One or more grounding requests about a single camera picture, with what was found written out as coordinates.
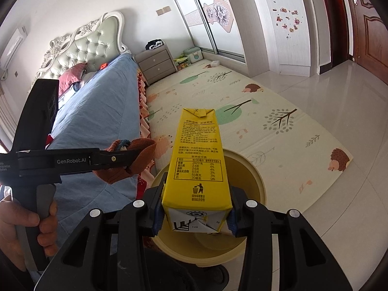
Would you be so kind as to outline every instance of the curtain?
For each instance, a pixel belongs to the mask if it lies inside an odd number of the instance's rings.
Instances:
[[[0,126],[11,141],[14,140],[17,123],[15,116],[4,96],[3,87],[0,84]]]

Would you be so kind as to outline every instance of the gray nightstand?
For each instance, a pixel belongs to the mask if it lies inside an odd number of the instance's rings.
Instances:
[[[177,71],[166,44],[135,55],[135,60],[150,85]]]

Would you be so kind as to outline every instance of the blue blanket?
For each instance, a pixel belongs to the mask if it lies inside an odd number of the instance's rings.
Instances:
[[[49,148],[105,149],[117,139],[140,137],[137,65],[129,54],[99,71],[60,109]],[[122,209],[136,197],[137,175],[109,185],[94,173],[62,176],[57,184],[58,243],[89,210]]]

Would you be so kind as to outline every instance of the pink pillow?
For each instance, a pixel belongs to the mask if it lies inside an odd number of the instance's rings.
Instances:
[[[81,81],[82,72],[86,66],[86,63],[76,64],[75,66],[66,70],[64,74],[59,77],[59,97],[66,92],[73,83]]]

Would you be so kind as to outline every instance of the silver screw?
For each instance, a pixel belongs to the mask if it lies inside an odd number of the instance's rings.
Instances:
[[[142,206],[144,206],[144,201],[143,200],[136,200],[133,202],[133,206],[135,208],[141,208]]]
[[[254,201],[254,200],[248,200],[248,201],[246,202],[246,205],[247,205],[248,207],[250,207],[250,208],[255,208],[255,207],[257,207],[257,202]]]
[[[95,218],[95,217],[98,217],[101,214],[101,211],[98,210],[98,209],[93,209],[89,214],[90,214],[90,216],[92,218]]]
[[[290,216],[293,218],[298,218],[300,216],[300,212],[298,210],[292,209],[290,210]]]

